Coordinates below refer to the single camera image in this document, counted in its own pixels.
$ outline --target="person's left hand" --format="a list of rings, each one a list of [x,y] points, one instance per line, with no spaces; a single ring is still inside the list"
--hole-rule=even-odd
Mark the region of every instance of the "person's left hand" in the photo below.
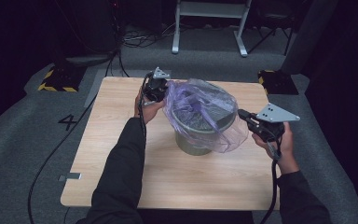
[[[134,115],[133,115],[135,118],[140,118],[138,104],[139,104],[139,99],[141,98],[141,90],[142,88],[139,89],[138,95],[135,98]],[[144,102],[150,102],[150,101],[149,99],[147,99],[147,97],[144,96]],[[158,110],[161,109],[163,106],[164,106],[164,101],[154,103],[152,105],[144,105],[142,107],[142,111],[144,113],[145,124],[147,124],[150,120],[152,120],[157,115]]]

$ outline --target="wooden table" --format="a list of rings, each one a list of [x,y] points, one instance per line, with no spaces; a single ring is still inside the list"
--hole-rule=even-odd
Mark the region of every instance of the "wooden table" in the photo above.
[[[105,160],[127,120],[142,78],[106,77],[89,116],[61,202],[91,206],[91,195]],[[239,107],[259,112],[268,102],[258,83],[211,83],[232,94]],[[175,142],[174,130],[162,110],[147,124],[143,193],[140,208],[267,210],[272,197],[271,159],[250,136],[228,153],[191,156]]]

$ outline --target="white stand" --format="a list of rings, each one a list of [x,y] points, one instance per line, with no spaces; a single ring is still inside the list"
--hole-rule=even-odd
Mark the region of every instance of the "white stand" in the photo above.
[[[241,19],[240,29],[234,31],[234,36],[237,40],[241,56],[246,57],[248,52],[243,45],[241,35],[251,3],[252,0],[247,0],[245,4],[201,3],[177,0],[172,53],[176,54],[179,52],[180,16],[221,17]]]

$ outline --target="plastic bag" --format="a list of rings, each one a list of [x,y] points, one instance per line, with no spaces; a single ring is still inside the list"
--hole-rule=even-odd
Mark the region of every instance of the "plastic bag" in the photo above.
[[[248,136],[235,98],[214,84],[194,78],[170,80],[164,100],[170,124],[194,147],[229,152]]]

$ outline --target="metal bracket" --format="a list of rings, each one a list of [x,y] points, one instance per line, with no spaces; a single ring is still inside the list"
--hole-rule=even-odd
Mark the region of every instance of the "metal bracket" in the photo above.
[[[80,178],[81,178],[81,173],[68,173],[67,175],[60,175],[58,181],[63,182],[66,181],[67,179],[80,179]]]
[[[294,115],[276,105],[268,103],[257,115],[258,119],[270,123],[284,122],[284,121],[297,121],[300,117]]]
[[[153,105],[155,103],[156,103],[156,101],[144,102],[144,106]]]
[[[157,67],[155,72],[153,73],[153,78],[155,78],[155,79],[161,79],[161,78],[170,79],[171,76],[170,76],[170,74],[163,72],[161,69],[159,69],[159,67]]]

